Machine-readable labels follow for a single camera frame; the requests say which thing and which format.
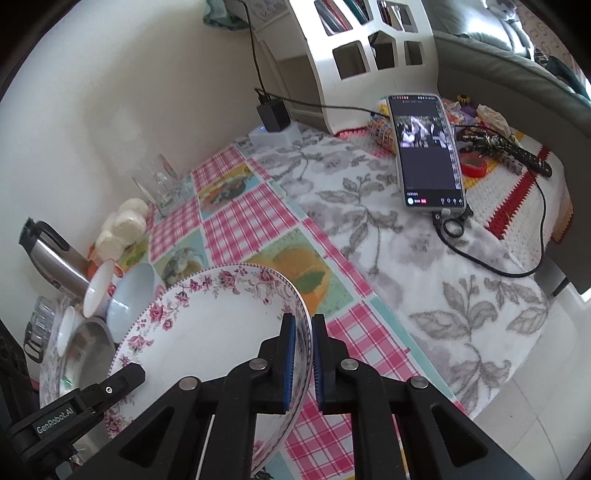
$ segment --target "metal screw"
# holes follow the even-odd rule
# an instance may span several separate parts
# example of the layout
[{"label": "metal screw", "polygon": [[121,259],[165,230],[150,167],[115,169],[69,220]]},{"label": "metal screw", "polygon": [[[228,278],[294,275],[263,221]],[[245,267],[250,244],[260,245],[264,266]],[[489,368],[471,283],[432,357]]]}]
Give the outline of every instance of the metal screw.
[{"label": "metal screw", "polygon": [[181,390],[193,390],[197,385],[199,385],[199,380],[195,377],[181,378],[178,382],[178,386]]},{"label": "metal screw", "polygon": [[423,388],[427,388],[429,386],[429,380],[427,380],[425,377],[421,377],[419,375],[417,377],[411,377],[410,384],[414,388],[418,388],[419,390],[422,390]]},{"label": "metal screw", "polygon": [[248,366],[253,370],[264,370],[267,368],[267,360],[264,358],[253,358],[248,362]]},{"label": "metal screw", "polygon": [[359,362],[354,358],[345,358],[340,363],[340,366],[343,370],[357,370],[359,368]]}]

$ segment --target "phone case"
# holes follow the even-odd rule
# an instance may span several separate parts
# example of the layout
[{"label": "phone case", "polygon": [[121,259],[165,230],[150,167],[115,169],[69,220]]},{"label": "phone case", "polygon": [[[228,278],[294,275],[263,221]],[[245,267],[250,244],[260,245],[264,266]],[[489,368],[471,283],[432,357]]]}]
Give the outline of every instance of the phone case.
[{"label": "phone case", "polygon": [[[443,105],[443,101],[441,99],[441,97],[439,95],[435,95],[433,93],[396,93],[396,95],[408,95],[408,96],[417,96],[417,95],[430,95],[430,96],[435,96],[437,97],[437,100],[439,101],[439,104],[441,106],[441,108],[443,109],[443,112],[445,112],[445,106]],[[396,130],[396,125],[394,125],[394,115],[391,113],[392,112],[392,108],[390,105],[390,99],[388,97],[387,99],[387,104],[388,104],[388,111],[390,112],[390,123],[392,125],[392,132],[393,135],[396,139],[396,141],[394,142],[394,147],[395,147],[395,154],[396,154],[396,171],[397,171],[397,175],[398,175],[398,188],[400,189],[400,192],[402,192],[402,195],[404,196],[404,178],[402,177],[402,165],[400,163],[400,146],[398,144],[398,132]],[[452,126],[449,123],[449,120],[447,119],[447,115],[444,115],[445,117],[445,122],[446,122],[446,126],[447,126],[447,132],[450,133],[452,139],[454,138],[453,135],[453,130],[452,130]],[[455,141],[453,141],[453,149],[454,149],[454,153],[456,155],[456,162],[457,162],[457,167],[458,169],[461,171],[461,164],[460,164],[460,156],[457,153],[457,148],[456,148],[456,143]],[[425,207],[411,207],[409,205],[407,205],[407,202],[404,202],[404,205],[406,208],[409,208],[411,210],[417,210],[420,212],[440,212],[442,211],[444,208],[448,208],[449,211],[451,211],[452,213],[462,213],[465,208],[466,208],[466,189],[464,188],[464,182],[463,182],[463,178],[462,175],[460,175],[460,185],[461,185],[461,192],[462,192],[462,202],[463,202],[463,206],[459,207],[459,206],[425,206]]]}]

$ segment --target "smartphone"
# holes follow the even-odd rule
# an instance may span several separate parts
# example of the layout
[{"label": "smartphone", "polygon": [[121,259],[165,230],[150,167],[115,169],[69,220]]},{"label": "smartphone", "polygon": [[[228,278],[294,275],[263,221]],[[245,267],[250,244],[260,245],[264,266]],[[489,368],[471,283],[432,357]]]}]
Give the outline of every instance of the smartphone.
[{"label": "smartphone", "polygon": [[396,136],[398,184],[407,207],[462,213],[466,198],[452,127],[437,95],[388,97]]}]

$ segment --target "white shelf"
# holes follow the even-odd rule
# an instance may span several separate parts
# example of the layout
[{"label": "white shelf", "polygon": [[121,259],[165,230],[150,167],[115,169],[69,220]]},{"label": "white shelf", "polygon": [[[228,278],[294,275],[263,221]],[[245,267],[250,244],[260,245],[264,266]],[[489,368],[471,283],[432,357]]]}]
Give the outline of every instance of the white shelf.
[{"label": "white shelf", "polygon": [[[397,0],[387,2],[388,9],[399,5],[408,12],[410,24],[402,25],[392,18],[388,25],[382,19],[376,0],[365,0],[370,20],[362,25],[343,0],[330,0],[344,17],[350,29],[328,35],[314,0],[286,0],[288,10],[256,28],[255,35],[267,48],[267,56],[273,64],[275,75],[282,86],[282,94],[288,96],[288,83],[281,78],[280,63],[296,57],[307,56],[316,80],[317,95],[325,105],[349,105],[375,109],[380,98],[395,93],[437,93],[439,63],[431,25],[421,0]],[[379,69],[369,38],[382,32],[378,43],[392,45],[394,67]],[[411,52],[420,52],[421,64],[416,63]],[[292,113],[317,116],[305,107],[291,109]],[[368,114],[360,111],[323,109],[328,130],[335,134],[349,128],[366,125]]]}]

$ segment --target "thermos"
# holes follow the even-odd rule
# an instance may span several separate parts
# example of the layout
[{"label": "thermos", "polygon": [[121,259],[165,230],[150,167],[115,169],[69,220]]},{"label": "thermos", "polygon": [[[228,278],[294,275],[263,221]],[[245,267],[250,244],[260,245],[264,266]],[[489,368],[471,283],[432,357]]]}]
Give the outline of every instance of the thermos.
[{"label": "thermos", "polygon": [[29,218],[22,227],[18,243],[49,283],[74,299],[84,300],[90,261],[50,225]]}]

